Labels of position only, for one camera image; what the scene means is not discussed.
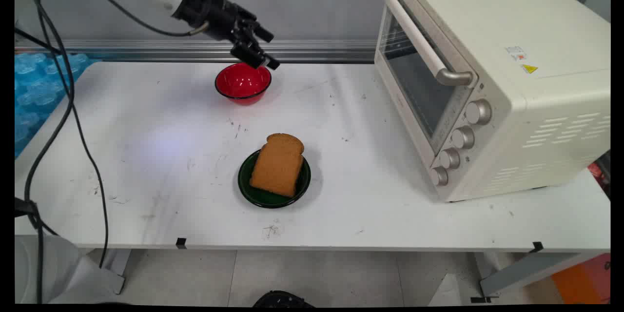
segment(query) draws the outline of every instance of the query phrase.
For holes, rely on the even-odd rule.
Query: toaster oven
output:
[[[564,183],[610,149],[611,25],[576,0],[383,0],[375,66],[442,201]]]

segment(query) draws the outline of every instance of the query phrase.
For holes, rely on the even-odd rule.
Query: yellow warning sticker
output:
[[[532,74],[533,72],[535,72],[535,70],[537,70],[537,67],[533,67],[533,66],[529,66],[529,65],[521,65],[522,68],[524,68],[524,71],[527,72],[528,74]]]

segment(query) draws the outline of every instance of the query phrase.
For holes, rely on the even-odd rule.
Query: bread slice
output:
[[[294,197],[294,186],[303,165],[303,143],[289,134],[271,134],[260,149],[249,184],[274,194]]]

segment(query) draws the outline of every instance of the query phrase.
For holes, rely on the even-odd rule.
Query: red bowl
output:
[[[271,72],[266,67],[254,69],[240,62],[223,68],[214,79],[214,87],[219,94],[239,105],[251,105],[264,95],[271,80]]]

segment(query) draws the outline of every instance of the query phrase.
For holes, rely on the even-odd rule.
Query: warning label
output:
[[[529,66],[529,65],[521,65],[521,67],[524,69],[525,72],[527,72],[528,74],[532,74],[533,72],[535,72],[535,70],[537,70],[537,67],[533,67],[533,66]]]
[[[524,61],[527,58],[527,53],[521,47],[508,47],[505,50],[514,61]]]

